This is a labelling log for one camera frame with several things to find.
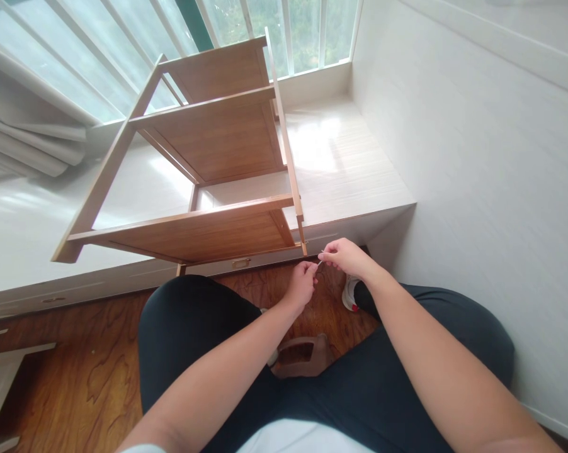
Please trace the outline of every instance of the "shelf unit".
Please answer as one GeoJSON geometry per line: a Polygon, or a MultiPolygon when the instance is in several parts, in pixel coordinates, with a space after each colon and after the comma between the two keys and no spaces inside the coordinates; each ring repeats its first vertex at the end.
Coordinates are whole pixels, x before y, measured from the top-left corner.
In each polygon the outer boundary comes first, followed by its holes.
{"type": "Polygon", "coordinates": [[[87,244],[175,262],[180,270],[185,270],[185,266],[282,250],[302,249],[307,255],[303,209],[267,28],[265,33],[256,39],[183,59],[167,61],[161,55],[53,261],[76,262],[87,244]],[[268,51],[272,84],[264,47],[268,51]],[[187,103],[182,102],[166,74],[187,103]],[[161,80],[179,106],[146,114],[161,80]],[[93,230],[101,205],[137,132],[194,184],[189,212],[93,230]],[[283,171],[288,172],[291,193],[195,210],[201,187],[283,171]],[[299,242],[293,240],[282,212],[288,206],[295,207],[299,242]]]}

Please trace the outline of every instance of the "white sneaker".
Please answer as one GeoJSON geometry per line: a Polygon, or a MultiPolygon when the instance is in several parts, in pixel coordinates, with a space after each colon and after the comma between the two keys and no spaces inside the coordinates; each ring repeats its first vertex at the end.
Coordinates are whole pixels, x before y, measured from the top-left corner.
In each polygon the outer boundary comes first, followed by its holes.
{"type": "MultiPolygon", "coordinates": [[[[261,308],[261,314],[265,313],[267,308],[261,308]]],[[[267,361],[267,366],[269,368],[273,367],[275,363],[278,361],[278,350],[276,349],[273,354],[270,356],[270,359],[267,361]]]]}
{"type": "Polygon", "coordinates": [[[347,281],[345,282],[345,288],[343,288],[343,294],[341,298],[343,299],[343,305],[349,311],[358,311],[360,307],[355,304],[355,295],[353,291],[355,290],[355,286],[358,284],[360,279],[354,276],[347,276],[347,281]]]}

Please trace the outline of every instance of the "window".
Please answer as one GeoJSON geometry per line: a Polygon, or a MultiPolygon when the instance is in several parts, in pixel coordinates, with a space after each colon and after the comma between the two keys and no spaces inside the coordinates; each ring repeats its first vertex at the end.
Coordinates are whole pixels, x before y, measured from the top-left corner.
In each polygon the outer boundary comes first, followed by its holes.
{"type": "Polygon", "coordinates": [[[358,0],[199,0],[213,44],[261,36],[267,26],[278,77],[348,59],[358,0]]]}
{"type": "MultiPolygon", "coordinates": [[[[278,77],[349,58],[358,0],[196,3],[215,47],[267,26],[278,77]]],[[[0,51],[104,123],[128,114],[161,53],[176,59],[198,48],[176,0],[0,0],[0,51]]],[[[175,105],[161,81],[149,110],[175,105]]]]}
{"type": "MultiPolygon", "coordinates": [[[[160,53],[198,52],[174,0],[0,0],[0,50],[99,122],[128,114],[160,53]]],[[[161,82],[150,111],[174,105],[161,82]]]]}

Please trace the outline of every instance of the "black pants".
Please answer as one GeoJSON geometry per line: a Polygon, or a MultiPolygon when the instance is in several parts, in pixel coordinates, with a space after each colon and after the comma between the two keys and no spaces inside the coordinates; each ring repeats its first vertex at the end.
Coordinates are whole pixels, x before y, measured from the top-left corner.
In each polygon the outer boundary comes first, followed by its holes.
{"type": "MultiPolygon", "coordinates": [[[[404,287],[505,386],[511,384],[513,343],[489,311],[453,291],[404,287]]],[[[378,319],[363,283],[355,300],[378,319]]],[[[260,314],[231,289],[201,276],[177,277],[157,289],[139,323],[144,413],[187,367],[260,314]]],[[[205,451],[235,452],[261,427],[282,418],[333,427],[376,452],[452,451],[383,326],[318,377],[280,381],[266,366],[205,451]]]]}

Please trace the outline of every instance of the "white shirt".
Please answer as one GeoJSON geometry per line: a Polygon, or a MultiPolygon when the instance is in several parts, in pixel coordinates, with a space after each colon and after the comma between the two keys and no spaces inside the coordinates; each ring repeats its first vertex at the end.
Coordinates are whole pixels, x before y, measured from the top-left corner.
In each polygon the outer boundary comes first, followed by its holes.
{"type": "MultiPolygon", "coordinates": [[[[373,453],[345,434],[316,422],[278,420],[258,430],[238,453],[373,453]]],[[[123,453],[166,453],[155,445],[137,445],[123,453]]]]}

